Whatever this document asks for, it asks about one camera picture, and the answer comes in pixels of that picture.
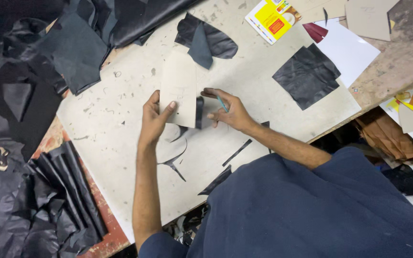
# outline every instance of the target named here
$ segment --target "paper template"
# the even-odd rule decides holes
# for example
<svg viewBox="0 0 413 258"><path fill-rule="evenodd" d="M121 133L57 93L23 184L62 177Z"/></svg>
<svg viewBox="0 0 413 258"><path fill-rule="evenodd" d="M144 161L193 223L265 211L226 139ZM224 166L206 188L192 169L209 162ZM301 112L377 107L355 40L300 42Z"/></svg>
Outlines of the paper template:
<svg viewBox="0 0 413 258"><path fill-rule="evenodd" d="M196 126L196 67L188 54L172 51L163 67L160 86L160 113L172 101L177 107L167 123L195 128Z"/></svg>
<svg viewBox="0 0 413 258"><path fill-rule="evenodd" d="M399 0L350 0L345 4L348 29L359 36L390 39L387 12Z"/></svg>

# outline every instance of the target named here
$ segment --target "white paper sheet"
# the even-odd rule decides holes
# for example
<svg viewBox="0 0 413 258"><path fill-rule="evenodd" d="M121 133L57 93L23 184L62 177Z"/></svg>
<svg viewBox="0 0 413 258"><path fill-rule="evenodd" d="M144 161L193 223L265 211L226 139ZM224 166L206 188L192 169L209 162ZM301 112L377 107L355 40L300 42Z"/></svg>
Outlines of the white paper sheet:
<svg viewBox="0 0 413 258"><path fill-rule="evenodd" d="M160 86L160 113L172 101L177 107L167 123L196 127L197 79L194 61L188 54L172 51L167 58Z"/></svg>
<svg viewBox="0 0 413 258"><path fill-rule="evenodd" d="M327 26L324 21L315 24L329 31L317 46L336 65L341 72L339 78L349 88L380 50L340 25L338 18L329 19Z"/></svg>

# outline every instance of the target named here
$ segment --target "white board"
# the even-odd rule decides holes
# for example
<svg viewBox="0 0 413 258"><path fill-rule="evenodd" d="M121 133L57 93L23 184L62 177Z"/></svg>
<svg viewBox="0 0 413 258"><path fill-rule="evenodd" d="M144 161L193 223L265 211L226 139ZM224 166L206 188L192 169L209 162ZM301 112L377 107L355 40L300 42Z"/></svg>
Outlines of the white board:
<svg viewBox="0 0 413 258"><path fill-rule="evenodd" d="M248 6L255 6L257 2L247 1ZM215 14L216 18L209 19L209 23L239 46L232 59L214 57L209 71L196 70L197 95L204 87L228 91L241 98L255 120L270 121L271 128L302 141L309 141L360 111L343 85L302 111L272 75L303 45L312 44L312 39L301 24L296 24L270 46L244 22L249 10L238 9L240 3L204 1L190 10L200 18ZM169 54L188 51L174 43L177 24L184 16L185 13L181 13L158 27L147 45L131 45L121 52L117 60L101 71L101 82L78 97L67 97L57 113L131 243L135 241L131 218L142 105L160 88L164 60ZM168 166L158 166L162 224L205 201L206 196L197 194L224 170L222 163L249 139L223 123L216 129L211 127L206 114L220 107L217 100L205 98L202 130L190 129L181 139L170 143L179 129L167 124L159 140L158 162L166 161L161 156L180 154L187 141L186 152L174 162L186 182ZM253 140L230 162L232 170L265 154L268 154L267 148Z"/></svg>

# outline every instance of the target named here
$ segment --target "beige cardboard sheet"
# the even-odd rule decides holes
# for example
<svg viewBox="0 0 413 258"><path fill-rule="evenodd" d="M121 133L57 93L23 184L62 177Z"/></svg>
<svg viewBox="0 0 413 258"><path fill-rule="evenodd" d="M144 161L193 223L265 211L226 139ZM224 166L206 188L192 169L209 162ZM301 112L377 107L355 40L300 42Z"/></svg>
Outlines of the beige cardboard sheet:
<svg viewBox="0 0 413 258"><path fill-rule="evenodd" d="M390 41L387 12L399 0L350 0L345 4L348 29L358 36Z"/></svg>

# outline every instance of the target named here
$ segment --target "wooden table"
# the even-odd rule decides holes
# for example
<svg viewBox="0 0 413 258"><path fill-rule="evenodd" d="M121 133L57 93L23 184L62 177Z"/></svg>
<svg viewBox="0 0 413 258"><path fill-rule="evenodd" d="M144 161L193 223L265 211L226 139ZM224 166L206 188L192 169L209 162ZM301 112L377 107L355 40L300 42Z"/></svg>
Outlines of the wooden table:
<svg viewBox="0 0 413 258"><path fill-rule="evenodd" d="M382 53L350 87L350 92L362 110L311 141L334 131L388 98L413 86L413 0L401 0L390 10L389 16L390 20L396 23L392 30L391 42L364 38ZM112 62L123 50L125 48L113 50L103 66ZM48 152L59 147L64 140L70 140L69 136L63 130L58 118L55 118L33 157L38 157L42 151ZM84 166L83 168L109 234L105 236L103 242L93 246L82 257L106 258L127 247L129 242L87 169Z"/></svg>

